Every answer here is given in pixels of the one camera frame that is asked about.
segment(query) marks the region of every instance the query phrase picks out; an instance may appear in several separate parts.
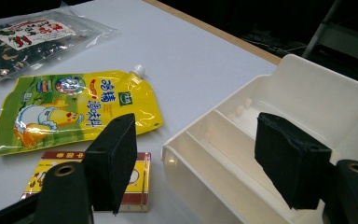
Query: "container compartment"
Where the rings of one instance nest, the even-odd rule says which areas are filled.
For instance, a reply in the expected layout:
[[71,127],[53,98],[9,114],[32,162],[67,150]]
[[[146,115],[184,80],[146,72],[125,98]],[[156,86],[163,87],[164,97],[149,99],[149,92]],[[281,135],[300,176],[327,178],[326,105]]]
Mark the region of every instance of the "container compartment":
[[260,112],[331,147],[333,164],[358,160],[358,82],[288,55],[164,144],[169,183],[202,222],[322,224],[322,201],[316,210],[289,209],[255,160]]

